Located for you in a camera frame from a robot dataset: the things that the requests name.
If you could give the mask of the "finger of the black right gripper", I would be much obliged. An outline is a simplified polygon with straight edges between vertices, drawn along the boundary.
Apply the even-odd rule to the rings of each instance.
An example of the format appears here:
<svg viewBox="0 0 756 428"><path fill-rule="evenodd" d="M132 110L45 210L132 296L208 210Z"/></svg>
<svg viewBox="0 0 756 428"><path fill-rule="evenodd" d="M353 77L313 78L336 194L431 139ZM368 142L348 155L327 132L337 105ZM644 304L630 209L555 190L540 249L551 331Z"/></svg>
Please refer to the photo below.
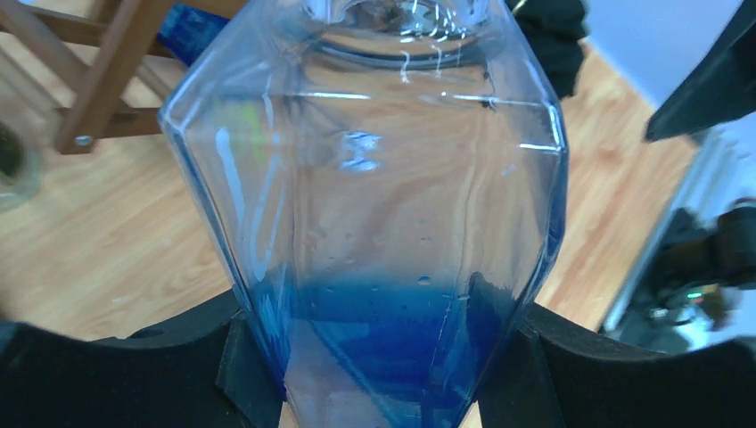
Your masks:
<svg viewBox="0 0 756 428"><path fill-rule="evenodd" d="M645 140L692 135L755 112L755 3L744 0L710 51L648 120Z"/></svg>

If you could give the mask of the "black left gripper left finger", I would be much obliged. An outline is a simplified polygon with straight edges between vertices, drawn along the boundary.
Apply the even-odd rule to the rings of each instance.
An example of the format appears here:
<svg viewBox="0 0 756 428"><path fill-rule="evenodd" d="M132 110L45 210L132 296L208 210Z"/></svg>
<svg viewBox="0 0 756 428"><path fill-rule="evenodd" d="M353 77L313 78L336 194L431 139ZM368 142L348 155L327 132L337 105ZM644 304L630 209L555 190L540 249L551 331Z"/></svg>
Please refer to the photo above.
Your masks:
<svg viewBox="0 0 756 428"><path fill-rule="evenodd" d="M283 403L231 292L124 339L1 324L4 427L276 427Z"/></svg>

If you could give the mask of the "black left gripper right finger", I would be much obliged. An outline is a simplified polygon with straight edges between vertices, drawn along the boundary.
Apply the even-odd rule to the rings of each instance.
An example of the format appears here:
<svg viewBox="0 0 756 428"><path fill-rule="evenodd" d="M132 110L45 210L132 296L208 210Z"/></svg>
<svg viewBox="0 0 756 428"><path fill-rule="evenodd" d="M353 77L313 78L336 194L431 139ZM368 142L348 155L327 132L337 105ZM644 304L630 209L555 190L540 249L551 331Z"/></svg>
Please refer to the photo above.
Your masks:
<svg viewBox="0 0 756 428"><path fill-rule="evenodd" d="M534 306L479 397L484 427L753 427L755 340L671 356Z"/></svg>

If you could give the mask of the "blue labelled clear bottle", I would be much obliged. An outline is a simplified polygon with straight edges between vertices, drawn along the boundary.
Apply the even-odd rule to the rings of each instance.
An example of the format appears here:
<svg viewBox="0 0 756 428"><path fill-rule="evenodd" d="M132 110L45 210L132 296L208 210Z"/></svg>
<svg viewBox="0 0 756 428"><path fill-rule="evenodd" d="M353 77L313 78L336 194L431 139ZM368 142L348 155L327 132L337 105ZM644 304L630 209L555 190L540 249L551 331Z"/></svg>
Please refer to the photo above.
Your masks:
<svg viewBox="0 0 756 428"><path fill-rule="evenodd" d="M457 427L563 239L501 1L249 1L159 114L302 427Z"/></svg>

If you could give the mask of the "dark green wine bottle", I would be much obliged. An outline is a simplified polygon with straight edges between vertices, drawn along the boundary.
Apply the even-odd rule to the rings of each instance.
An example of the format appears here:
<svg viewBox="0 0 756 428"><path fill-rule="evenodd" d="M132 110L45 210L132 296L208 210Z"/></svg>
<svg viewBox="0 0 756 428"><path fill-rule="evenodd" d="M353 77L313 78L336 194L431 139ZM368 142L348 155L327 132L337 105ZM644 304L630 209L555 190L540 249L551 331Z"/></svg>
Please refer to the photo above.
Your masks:
<svg viewBox="0 0 756 428"><path fill-rule="evenodd" d="M38 147L1 122L1 212L21 206L38 191L43 166Z"/></svg>

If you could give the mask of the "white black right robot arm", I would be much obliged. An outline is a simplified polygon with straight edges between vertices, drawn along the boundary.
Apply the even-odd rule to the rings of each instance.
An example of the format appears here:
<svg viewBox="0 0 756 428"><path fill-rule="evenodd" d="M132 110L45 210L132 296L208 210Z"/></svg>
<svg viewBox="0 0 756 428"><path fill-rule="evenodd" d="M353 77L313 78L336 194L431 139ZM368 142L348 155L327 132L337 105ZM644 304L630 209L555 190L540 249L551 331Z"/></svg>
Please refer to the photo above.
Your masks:
<svg viewBox="0 0 756 428"><path fill-rule="evenodd" d="M604 5L596 43L657 103L644 138L697 148L601 326L679 354L755 332L755 4Z"/></svg>

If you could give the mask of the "clear bottle with blue label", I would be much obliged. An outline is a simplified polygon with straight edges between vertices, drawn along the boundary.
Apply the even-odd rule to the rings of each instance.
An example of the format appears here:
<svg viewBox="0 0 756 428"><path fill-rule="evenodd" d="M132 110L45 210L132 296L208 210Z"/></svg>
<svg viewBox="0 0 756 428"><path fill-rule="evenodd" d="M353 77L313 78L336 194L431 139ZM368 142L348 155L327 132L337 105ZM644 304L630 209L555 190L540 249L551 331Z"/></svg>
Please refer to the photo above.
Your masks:
<svg viewBox="0 0 756 428"><path fill-rule="evenodd" d="M185 66L191 66L230 20L175 3L164 18L157 41Z"/></svg>

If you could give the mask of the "brown wooden wine rack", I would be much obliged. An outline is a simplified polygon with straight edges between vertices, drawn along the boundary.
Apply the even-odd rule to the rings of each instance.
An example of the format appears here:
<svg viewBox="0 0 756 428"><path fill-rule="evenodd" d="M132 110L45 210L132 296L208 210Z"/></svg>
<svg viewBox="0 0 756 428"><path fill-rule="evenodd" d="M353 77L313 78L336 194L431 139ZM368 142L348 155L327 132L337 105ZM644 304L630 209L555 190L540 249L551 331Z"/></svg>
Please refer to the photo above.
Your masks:
<svg viewBox="0 0 756 428"><path fill-rule="evenodd" d="M1 30L18 38L76 97L59 110L53 140L61 154L91 152L103 138L157 135L154 108L123 101L129 82L142 74L147 55L169 58L157 40L171 1L97 1L82 18L25 5L1 3Z"/></svg>

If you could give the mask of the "black cloth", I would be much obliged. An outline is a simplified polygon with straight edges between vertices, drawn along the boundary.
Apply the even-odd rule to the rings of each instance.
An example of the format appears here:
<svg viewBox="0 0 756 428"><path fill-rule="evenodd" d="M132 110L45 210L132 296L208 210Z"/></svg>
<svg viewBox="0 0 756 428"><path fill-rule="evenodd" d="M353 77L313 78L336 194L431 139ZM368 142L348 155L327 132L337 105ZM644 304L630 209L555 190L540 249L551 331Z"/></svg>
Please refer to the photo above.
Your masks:
<svg viewBox="0 0 756 428"><path fill-rule="evenodd" d="M588 35L582 0L510 0L506 5L560 99L575 94Z"/></svg>

